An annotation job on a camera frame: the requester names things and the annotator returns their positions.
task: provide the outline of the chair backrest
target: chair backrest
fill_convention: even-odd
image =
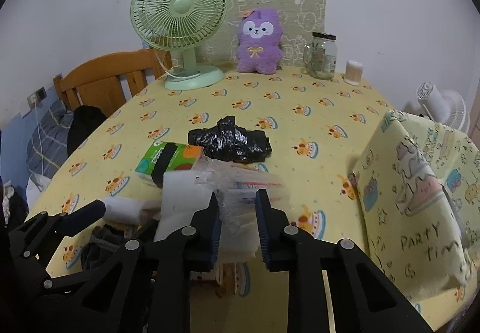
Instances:
[[[155,78],[165,73],[157,55],[171,68],[170,52],[154,49],[107,54],[87,61],[66,77],[53,79],[58,98],[70,110],[84,104],[98,107],[109,117],[125,104],[119,75],[126,75],[131,95],[136,95],[147,86],[143,70],[152,68]]]

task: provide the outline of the black jar lid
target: black jar lid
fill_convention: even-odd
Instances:
[[[334,40],[337,39],[337,36],[336,36],[336,35],[324,34],[324,33],[316,33],[316,32],[312,32],[312,33],[311,33],[311,36],[312,36],[312,37],[315,37],[315,38],[330,39],[331,41],[334,41]]]

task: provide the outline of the black plastic bag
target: black plastic bag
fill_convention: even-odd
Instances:
[[[272,153],[265,132],[235,125],[234,116],[219,120],[210,129],[190,130],[188,143],[203,147],[203,153],[210,158],[235,163],[260,163]]]

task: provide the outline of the fan base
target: fan base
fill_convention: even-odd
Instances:
[[[219,82],[225,77],[225,73],[217,67],[197,66],[196,69],[200,71],[200,75],[192,77],[191,79],[180,80],[171,76],[167,76],[165,81],[165,88],[172,91],[187,91],[190,89],[197,89],[208,87],[216,82]]]

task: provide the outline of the yellow tablecloth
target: yellow tablecloth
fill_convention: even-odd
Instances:
[[[366,82],[353,87],[339,74],[316,80],[289,66],[273,76],[230,69],[216,85],[186,92],[171,92],[155,81],[71,155],[30,216],[42,210],[71,212],[107,194],[160,199],[160,190],[134,172],[153,140],[186,143],[189,130],[234,115],[237,125],[265,129],[270,138],[272,156],[257,166],[286,182],[292,223],[316,238],[337,242],[348,237],[364,248],[362,212],[347,174],[388,109],[385,98]],[[47,268],[52,276],[81,270],[80,248],[93,227],[63,240]],[[249,288],[243,289],[243,298],[218,299],[211,289],[193,289],[192,332],[286,331],[287,274],[268,273],[260,257],[245,269]],[[436,329],[459,308],[457,298],[450,291],[417,308]]]

